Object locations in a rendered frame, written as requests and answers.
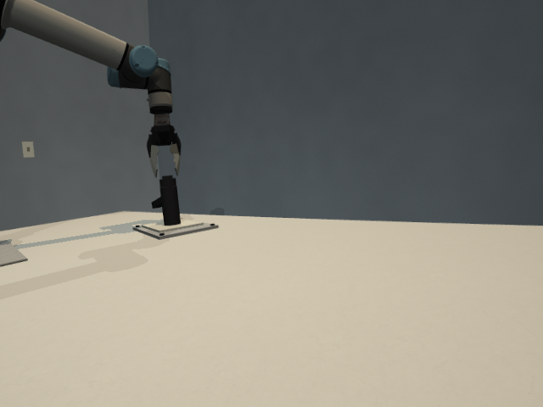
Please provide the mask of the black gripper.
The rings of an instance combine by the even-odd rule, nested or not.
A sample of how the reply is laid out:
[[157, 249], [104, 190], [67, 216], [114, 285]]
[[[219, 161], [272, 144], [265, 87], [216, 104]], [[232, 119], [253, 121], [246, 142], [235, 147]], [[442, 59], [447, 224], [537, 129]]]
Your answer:
[[[164, 113], [172, 113], [172, 107], [170, 106], [154, 106], [150, 108], [150, 114], [164, 114]], [[152, 129], [153, 128], [153, 129]], [[157, 146], [166, 146], [166, 145], [172, 145], [170, 147], [170, 151], [174, 156], [174, 162], [176, 164], [176, 174], [179, 175], [180, 170], [180, 158], [181, 158], [181, 142], [177, 135], [177, 133], [174, 133], [174, 126], [171, 125], [171, 131], [169, 132], [155, 132], [154, 127], [151, 127], [152, 135], [148, 135], [148, 142], [147, 142], [147, 149], [148, 149], [148, 156], [150, 159], [150, 163], [152, 166], [152, 170], [154, 173], [154, 176], [157, 177], [157, 154], [159, 153], [159, 149]], [[171, 144], [172, 142], [172, 144]], [[157, 146], [155, 146], [155, 144]]]

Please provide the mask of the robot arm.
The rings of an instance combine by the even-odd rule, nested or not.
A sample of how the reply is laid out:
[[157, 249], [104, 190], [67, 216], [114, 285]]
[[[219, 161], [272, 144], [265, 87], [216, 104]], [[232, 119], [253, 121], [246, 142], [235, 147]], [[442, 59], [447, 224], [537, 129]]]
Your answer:
[[150, 108], [173, 106], [170, 65], [151, 47], [134, 47], [34, 0], [0, 0], [0, 41], [9, 27], [108, 66], [109, 85], [148, 89]]

